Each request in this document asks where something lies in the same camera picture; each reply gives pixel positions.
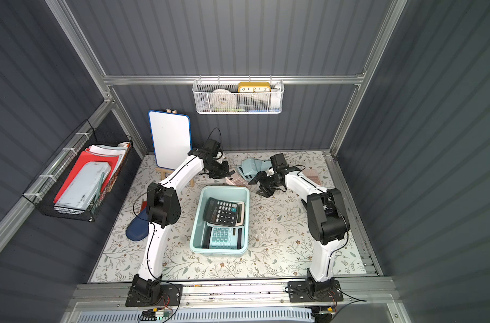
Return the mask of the mint green storage box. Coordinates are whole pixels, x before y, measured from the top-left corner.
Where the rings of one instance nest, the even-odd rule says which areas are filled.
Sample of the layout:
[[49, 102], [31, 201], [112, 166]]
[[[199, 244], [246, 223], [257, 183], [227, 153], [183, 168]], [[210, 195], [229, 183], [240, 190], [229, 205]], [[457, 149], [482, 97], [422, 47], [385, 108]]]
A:
[[[244, 224], [244, 237], [243, 245], [239, 250], [225, 250], [225, 249], [205, 249], [202, 248], [203, 233], [206, 226], [215, 227], [209, 225], [203, 220], [204, 208], [209, 198], [219, 199], [223, 201], [230, 201], [236, 203], [245, 203], [245, 220]], [[232, 255], [239, 256], [245, 253], [248, 248], [248, 233], [249, 233], [249, 219], [250, 219], [250, 191], [245, 187], [229, 187], [229, 186], [210, 186], [203, 188], [194, 225], [191, 234], [190, 249], [199, 254], [214, 254], [214, 255]]]

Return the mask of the black calculator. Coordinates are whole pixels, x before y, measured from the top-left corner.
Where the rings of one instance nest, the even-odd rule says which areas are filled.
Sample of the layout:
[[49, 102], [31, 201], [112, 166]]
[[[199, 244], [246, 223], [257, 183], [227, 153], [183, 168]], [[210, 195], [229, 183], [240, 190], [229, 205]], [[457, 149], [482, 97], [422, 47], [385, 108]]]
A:
[[205, 249], [210, 248], [211, 232], [212, 232], [212, 227], [206, 226], [204, 228], [202, 248], [205, 248]]
[[237, 216], [238, 203], [209, 198], [203, 220], [212, 226], [235, 227]]

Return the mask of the teal calculator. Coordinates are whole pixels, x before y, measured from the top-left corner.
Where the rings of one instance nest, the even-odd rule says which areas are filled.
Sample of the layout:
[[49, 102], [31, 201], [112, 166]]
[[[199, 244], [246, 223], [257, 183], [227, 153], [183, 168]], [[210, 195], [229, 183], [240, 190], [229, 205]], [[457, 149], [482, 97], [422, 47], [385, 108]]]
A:
[[209, 238], [210, 249], [239, 250], [243, 245], [244, 227], [215, 226]]

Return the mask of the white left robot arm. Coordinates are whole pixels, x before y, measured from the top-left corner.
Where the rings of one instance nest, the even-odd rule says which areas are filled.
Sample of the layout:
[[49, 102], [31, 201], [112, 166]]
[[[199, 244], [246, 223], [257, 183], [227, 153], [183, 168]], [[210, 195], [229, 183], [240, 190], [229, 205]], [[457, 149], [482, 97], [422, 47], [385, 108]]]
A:
[[179, 194], [200, 174], [221, 179], [229, 174], [220, 148], [194, 148], [183, 163], [159, 183], [147, 189], [148, 236], [145, 254], [134, 276], [130, 296], [139, 296], [154, 304], [161, 298], [163, 258], [168, 234], [182, 214]]

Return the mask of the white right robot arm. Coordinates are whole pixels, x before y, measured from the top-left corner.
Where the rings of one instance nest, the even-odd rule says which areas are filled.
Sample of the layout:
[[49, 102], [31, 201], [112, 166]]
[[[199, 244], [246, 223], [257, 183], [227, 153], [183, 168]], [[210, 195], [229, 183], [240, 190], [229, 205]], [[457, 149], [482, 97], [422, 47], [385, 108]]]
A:
[[258, 184], [256, 193], [266, 198], [282, 190], [291, 190], [301, 197], [307, 211], [308, 230], [314, 239], [314, 255], [302, 287], [289, 287], [288, 291], [305, 293], [313, 300], [325, 294], [333, 295], [337, 252], [347, 246], [350, 230], [344, 207], [339, 205], [341, 192], [315, 183], [298, 167], [272, 174], [258, 172], [248, 184]]

